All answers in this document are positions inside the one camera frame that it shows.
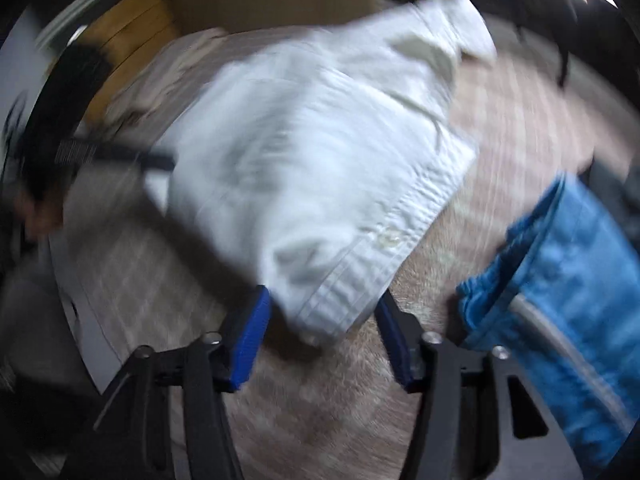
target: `blue garment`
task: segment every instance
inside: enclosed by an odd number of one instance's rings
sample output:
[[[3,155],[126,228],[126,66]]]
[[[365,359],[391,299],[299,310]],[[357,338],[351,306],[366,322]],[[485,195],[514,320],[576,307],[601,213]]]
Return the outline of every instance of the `blue garment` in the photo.
[[[511,349],[594,478],[640,415],[640,260],[618,225],[562,175],[458,293],[463,346]]]

